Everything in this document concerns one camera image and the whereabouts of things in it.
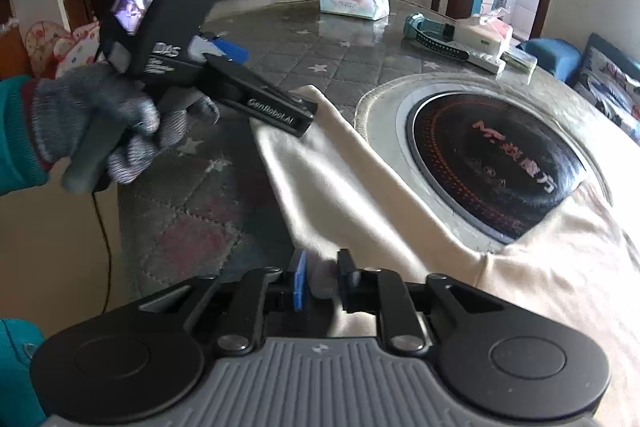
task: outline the teal jacket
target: teal jacket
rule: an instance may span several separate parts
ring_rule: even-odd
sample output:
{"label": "teal jacket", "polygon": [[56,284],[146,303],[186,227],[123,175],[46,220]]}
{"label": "teal jacket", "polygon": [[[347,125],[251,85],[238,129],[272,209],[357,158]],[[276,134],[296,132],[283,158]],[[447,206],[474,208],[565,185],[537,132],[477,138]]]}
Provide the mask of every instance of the teal jacket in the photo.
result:
{"label": "teal jacket", "polygon": [[0,82],[0,194],[47,182],[29,140],[20,94],[28,80],[17,76]]}
{"label": "teal jacket", "polygon": [[[29,139],[22,99],[28,80],[0,82],[0,194],[47,181]],[[37,427],[45,419],[29,379],[30,354],[41,342],[31,323],[0,319],[0,427]]]}

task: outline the black circular pad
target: black circular pad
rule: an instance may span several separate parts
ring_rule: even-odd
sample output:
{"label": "black circular pad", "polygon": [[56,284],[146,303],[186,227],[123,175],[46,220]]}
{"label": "black circular pad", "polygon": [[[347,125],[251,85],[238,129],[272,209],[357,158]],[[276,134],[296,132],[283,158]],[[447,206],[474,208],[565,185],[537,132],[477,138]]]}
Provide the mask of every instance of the black circular pad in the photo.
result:
{"label": "black circular pad", "polygon": [[502,243],[535,227],[587,176],[545,123],[482,94],[423,100],[407,122],[407,138],[438,195]]}
{"label": "black circular pad", "polygon": [[101,335],[83,325],[36,351],[31,381],[44,409],[89,425],[131,423],[184,397],[204,367],[187,333],[124,331]]}
{"label": "black circular pad", "polygon": [[561,347],[546,339],[516,337],[496,344],[491,350],[491,360],[507,375],[536,380],[561,371],[566,355]]}

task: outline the induction cooktop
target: induction cooktop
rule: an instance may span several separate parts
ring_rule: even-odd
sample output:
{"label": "induction cooktop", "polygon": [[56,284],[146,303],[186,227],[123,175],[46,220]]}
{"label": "induction cooktop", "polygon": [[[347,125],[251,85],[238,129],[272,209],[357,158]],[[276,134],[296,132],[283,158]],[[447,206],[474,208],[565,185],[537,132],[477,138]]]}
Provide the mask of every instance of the induction cooktop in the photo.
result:
{"label": "induction cooktop", "polygon": [[409,113],[406,137],[436,193],[503,244],[535,227],[587,176],[551,127],[487,94],[428,96]]}

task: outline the white cloth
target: white cloth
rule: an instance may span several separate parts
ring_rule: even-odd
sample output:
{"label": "white cloth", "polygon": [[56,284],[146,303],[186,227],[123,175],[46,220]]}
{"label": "white cloth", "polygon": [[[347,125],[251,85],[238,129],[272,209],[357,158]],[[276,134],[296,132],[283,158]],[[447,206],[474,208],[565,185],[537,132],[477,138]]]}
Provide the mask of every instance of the white cloth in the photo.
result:
{"label": "white cloth", "polygon": [[[314,256],[308,276],[316,296],[333,295],[339,248],[350,248],[358,266],[392,269],[405,281],[446,273],[594,338],[612,366],[596,418],[640,427],[640,256],[593,187],[582,184],[500,255],[478,253],[436,220],[316,88],[298,92],[319,103],[302,139],[252,125],[293,243]],[[367,328],[370,321],[342,315],[335,333]]]}

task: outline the gloved hand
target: gloved hand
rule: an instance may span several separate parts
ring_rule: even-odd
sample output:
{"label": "gloved hand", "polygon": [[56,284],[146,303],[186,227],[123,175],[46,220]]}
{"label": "gloved hand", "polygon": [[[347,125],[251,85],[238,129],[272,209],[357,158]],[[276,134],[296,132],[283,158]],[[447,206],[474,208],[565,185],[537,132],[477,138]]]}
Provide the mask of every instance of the gloved hand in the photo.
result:
{"label": "gloved hand", "polygon": [[[111,179],[128,184],[158,153],[178,143],[187,131],[187,112],[160,115],[154,102],[107,63],[82,66],[57,80],[34,80],[31,130],[41,159],[53,165],[78,149],[95,111],[125,121],[133,137],[108,158]],[[216,123],[220,112],[207,96],[194,106]]]}

